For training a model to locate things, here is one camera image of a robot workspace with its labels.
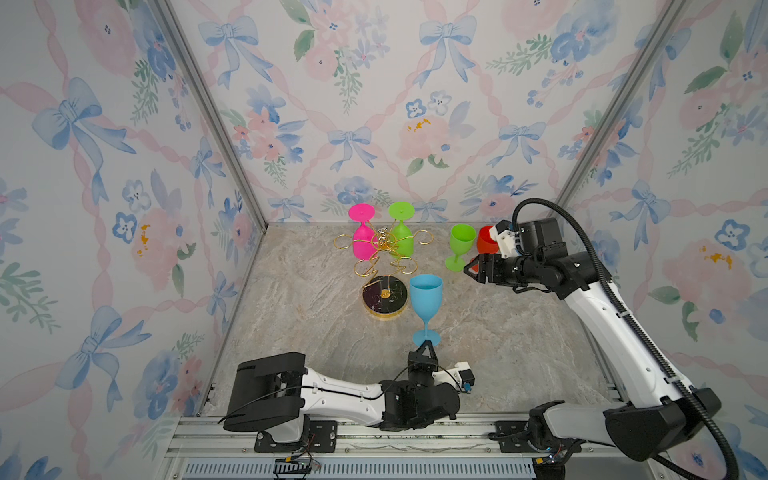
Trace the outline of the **red wine glass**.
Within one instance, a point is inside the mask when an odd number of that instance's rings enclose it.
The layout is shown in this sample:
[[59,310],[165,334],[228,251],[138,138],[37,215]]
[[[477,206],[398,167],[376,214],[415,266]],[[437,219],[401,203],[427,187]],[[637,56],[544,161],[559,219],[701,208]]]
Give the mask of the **red wine glass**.
[[499,252],[499,246],[491,236],[493,227],[487,225],[478,232],[476,248],[479,254],[495,254]]

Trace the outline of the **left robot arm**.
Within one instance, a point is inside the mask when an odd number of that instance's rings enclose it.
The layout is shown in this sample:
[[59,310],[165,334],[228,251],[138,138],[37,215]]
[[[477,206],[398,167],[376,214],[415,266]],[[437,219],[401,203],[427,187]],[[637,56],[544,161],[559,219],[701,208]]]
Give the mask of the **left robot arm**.
[[470,365],[442,367],[430,341],[408,353],[406,367],[393,379],[373,384],[321,374],[306,365],[304,354],[289,352],[238,365],[219,423],[230,432],[262,433],[277,445],[290,446],[309,439],[317,417],[385,432],[418,430],[443,418],[454,420],[460,396],[474,385]]

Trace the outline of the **teal blue wine glass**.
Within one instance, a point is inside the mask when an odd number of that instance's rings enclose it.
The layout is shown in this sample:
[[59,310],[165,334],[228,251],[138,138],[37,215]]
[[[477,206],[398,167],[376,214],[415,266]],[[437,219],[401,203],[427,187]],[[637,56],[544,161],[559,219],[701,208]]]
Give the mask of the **teal blue wine glass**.
[[412,336],[417,347],[425,341],[430,341],[433,346],[440,343],[440,334],[429,328],[429,322],[441,308],[443,286],[443,280],[436,275],[424,274],[410,279],[412,309],[423,322],[423,327]]

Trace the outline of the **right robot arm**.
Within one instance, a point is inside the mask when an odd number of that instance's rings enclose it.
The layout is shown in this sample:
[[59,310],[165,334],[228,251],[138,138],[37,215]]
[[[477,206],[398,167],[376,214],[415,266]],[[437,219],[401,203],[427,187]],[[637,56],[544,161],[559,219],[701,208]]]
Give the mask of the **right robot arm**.
[[609,272],[591,250],[569,253],[554,219],[518,227],[499,222],[491,231],[499,250],[479,254],[463,268],[479,283],[516,293],[553,293],[573,311],[607,358],[623,391],[609,407],[551,401],[530,410],[526,429],[512,436],[539,450],[578,443],[617,448],[635,461],[650,459],[716,429],[720,399],[697,389],[633,319]]

